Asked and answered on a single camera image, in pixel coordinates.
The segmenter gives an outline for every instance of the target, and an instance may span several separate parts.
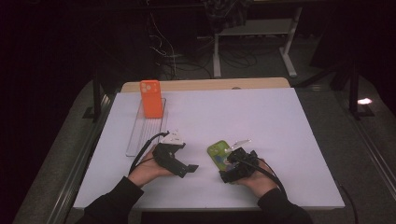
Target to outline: desk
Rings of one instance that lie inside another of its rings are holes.
[[[76,208],[86,207],[111,191],[123,175],[128,175],[133,158],[126,157],[125,151],[140,103],[140,93],[133,92],[136,85],[125,84],[122,93],[116,96],[76,198]],[[232,144],[247,138],[252,142],[244,149],[248,152],[256,150],[269,162],[293,203],[306,209],[345,206],[297,95],[294,89],[288,88],[285,79],[163,81],[161,85],[169,106],[167,128],[171,131],[178,129],[187,144],[176,157],[185,164],[199,164],[200,167],[184,178],[155,179],[143,187],[146,193],[134,209],[258,209],[257,198],[247,188],[221,181],[215,164],[206,154],[207,147],[221,139]],[[183,91],[171,91],[173,85],[175,90]],[[219,90],[235,85],[240,88],[262,85],[262,88]]]

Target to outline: person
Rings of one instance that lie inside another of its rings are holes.
[[[173,175],[153,159],[153,149],[154,147],[128,177],[124,176],[113,190],[88,205],[84,209],[84,216],[78,220],[77,224],[128,223],[128,215],[132,207],[144,194],[141,188],[157,177]],[[259,160],[259,165],[271,173],[271,169],[263,161]],[[248,187],[259,198],[258,206],[265,219],[263,223],[313,223],[306,211],[289,202],[276,183],[266,175],[256,171],[252,176],[239,179],[234,183]]]

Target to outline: forearm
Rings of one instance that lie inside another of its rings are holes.
[[[102,195],[85,208],[78,223],[128,223],[128,215],[143,190],[124,177],[108,194]]]
[[[258,202],[269,223],[275,224],[311,224],[312,219],[306,211],[289,202],[279,189],[272,189]]]

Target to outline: human hand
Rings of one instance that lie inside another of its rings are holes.
[[[265,164],[265,162],[261,160],[259,160],[259,166],[270,174],[273,173],[273,171]],[[259,171],[255,171],[250,177],[244,177],[236,180],[234,183],[250,188],[254,195],[259,198],[271,189],[277,188],[277,184],[272,179]]]
[[[128,175],[128,179],[130,179],[139,188],[142,188],[144,185],[159,176],[173,175],[170,171],[161,167],[154,160],[152,151],[155,147],[156,146],[151,148],[151,150],[143,157],[141,162],[138,163],[134,170]]]

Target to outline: orange smartphone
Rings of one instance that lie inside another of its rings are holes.
[[[140,82],[143,110],[147,119],[160,119],[163,117],[163,100],[161,87],[158,80],[142,80]]]

